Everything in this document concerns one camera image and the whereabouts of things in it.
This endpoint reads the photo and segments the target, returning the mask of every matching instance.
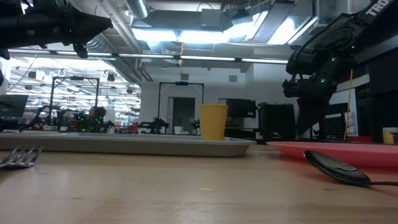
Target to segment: table surface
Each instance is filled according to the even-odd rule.
[[[394,170],[365,171],[398,181]],[[31,169],[0,171],[0,219],[396,224],[398,187],[342,185],[267,146],[237,158],[43,152]]]

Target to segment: black spoon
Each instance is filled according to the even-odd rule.
[[[317,151],[307,150],[304,157],[322,173],[344,184],[368,187],[369,185],[398,186],[398,182],[371,182],[371,179],[357,168]]]

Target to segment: door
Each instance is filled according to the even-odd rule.
[[[173,121],[172,132],[174,127],[183,127],[183,131],[193,134],[191,124],[195,119],[195,99],[185,97],[174,97],[173,100]]]

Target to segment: fork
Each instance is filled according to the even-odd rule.
[[[35,144],[32,147],[29,147],[26,144],[26,147],[21,147],[18,145],[14,150],[8,154],[8,156],[0,162],[0,168],[5,167],[18,167],[18,168],[29,168],[32,167],[37,159],[42,153],[44,145],[42,144],[38,150],[35,150]]]

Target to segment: pink plate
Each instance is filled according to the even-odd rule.
[[[352,166],[398,168],[398,146],[332,142],[267,142],[284,154],[304,159],[304,151],[315,150]]]

